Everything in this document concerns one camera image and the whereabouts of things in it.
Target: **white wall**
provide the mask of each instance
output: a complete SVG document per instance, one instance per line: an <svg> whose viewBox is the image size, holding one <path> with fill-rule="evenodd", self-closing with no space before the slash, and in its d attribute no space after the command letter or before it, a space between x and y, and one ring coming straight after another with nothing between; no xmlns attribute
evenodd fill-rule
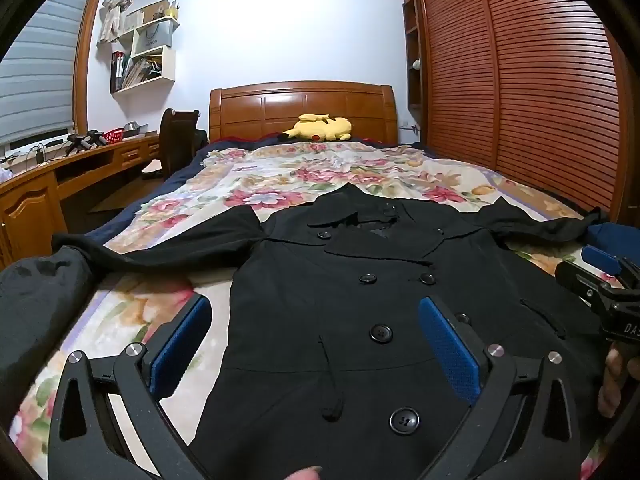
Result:
<svg viewBox="0 0 640 480"><path fill-rule="evenodd" d="M131 9L154 1L134 0ZM110 115L104 100L111 99L128 120L149 123L149 129L159 126L167 107L197 109L202 112L198 127L207 130L213 88L313 79L390 84L399 121L414 123L406 106L403 0L177 1L175 83L112 98L106 80L89 102L97 123ZM401 140L415 138L401 131Z"/></svg>
<svg viewBox="0 0 640 480"><path fill-rule="evenodd" d="M127 122L124 104L116 101L110 94L111 83L111 53L122 50L119 43L102 44L97 46L102 20L106 9L100 0L98 12L95 15L94 30L91 34L89 46L89 66L86 76L86 119L90 130L108 132L114 128L121 128Z"/></svg>

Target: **bed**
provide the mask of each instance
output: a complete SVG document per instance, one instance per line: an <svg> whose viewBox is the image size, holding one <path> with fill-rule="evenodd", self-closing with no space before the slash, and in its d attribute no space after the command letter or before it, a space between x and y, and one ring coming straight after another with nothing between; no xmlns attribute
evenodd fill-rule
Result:
<svg viewBox="0 0 640 480"><path fill-rule="evenodd" d="M548 194L494 171L437 159L419 145L397 146L389 86L313 81L215 89L209 111L211 144L155 193L89 236L127 253L174 237L235 205L251 205L264 221L278 209L315 200L347 182L371 194L433 200L460 211L476 211L504 197L538 220L579 217ZM306 112L350 118L353 136L360 141L291 142L277 136ZM597 272L581 260L577 245L544 251L521 244L511 248L549 273L562 259ZM82 349L90 358L107 356L133 341L146 342L197 291L210 299L214 322L175 395L162 401L183 439L192 440L226 347L233 272L203 270L170 280L110 274L104 279L35 378L11 426L11 439L43 478L50 416L66 355ZM119 398L113 400L136 461L154 472ZM596 446L586 467L599 457Z"/></svg>

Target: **red basket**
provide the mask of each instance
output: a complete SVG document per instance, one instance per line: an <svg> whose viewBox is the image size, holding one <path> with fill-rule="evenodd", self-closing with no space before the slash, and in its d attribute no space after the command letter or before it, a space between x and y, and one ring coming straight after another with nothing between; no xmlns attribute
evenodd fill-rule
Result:
<svg viewBox="0 0 640 480"><path fill-rule="evenodd" d="M103 135L105 139L107 139L107 144L115 144L116 142L120 142L122 140L122 136L124 134L124 128L116 128L115 130L111 130Z"/></svg>

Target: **desk drawer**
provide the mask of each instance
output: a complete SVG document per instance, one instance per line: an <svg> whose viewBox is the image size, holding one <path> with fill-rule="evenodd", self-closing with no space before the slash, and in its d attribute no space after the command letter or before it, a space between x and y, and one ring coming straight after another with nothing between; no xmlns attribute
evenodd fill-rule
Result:
<svg viewBox="0 0 640 480"><path fill-rule="evenodd" d="M130 165L132 162L141 162L142 154L140 153L140 147L122 149L120 151L120 161L122 165Z"/></svg>
<svg viewBox="0 0 640 480"><path fill-rule="evenodd" d="M160 143L151 142L149 144L149 158L160 158Z"/></svg>

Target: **floral bedspread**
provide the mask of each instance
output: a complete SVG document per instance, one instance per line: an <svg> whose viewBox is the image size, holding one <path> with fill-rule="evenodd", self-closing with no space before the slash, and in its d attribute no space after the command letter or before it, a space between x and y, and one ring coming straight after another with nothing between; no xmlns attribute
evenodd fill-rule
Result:
<svg viewBox="0 0 640 480"><path fill-rule="evenodd" d="M558 200L491 170L455 160L432 159L409 146L378 149L357 142L299 142L265 146L252 152L213 151L203 166L180 189L143 205L129 227L111 239L107 247L119 253L148 248L240 204L251 205L263 221L278 209L313 201L347 182L374 195L433 200L463 212L476 211L502 196L537 220L579 218ZM585 264L580 247L575 244L552 250L516 245L511 249L550 274L558 262L568 259L610 279ZM111 274L100 284L36 378L10 430L20 452L43 478L47 478L50 417L66 356L75 349L82 349L90 358L114 355L128 343L146 342L197 291L211 301L212 327L174 396L161 401L185 442L193 439L226 348L232 275L233 269L222 269L175 276L168 281ZM112 396L112 401L136 461L155 472L119 397ZM596 444L583 464L583 479L600 463L604 451Z"/></svg>

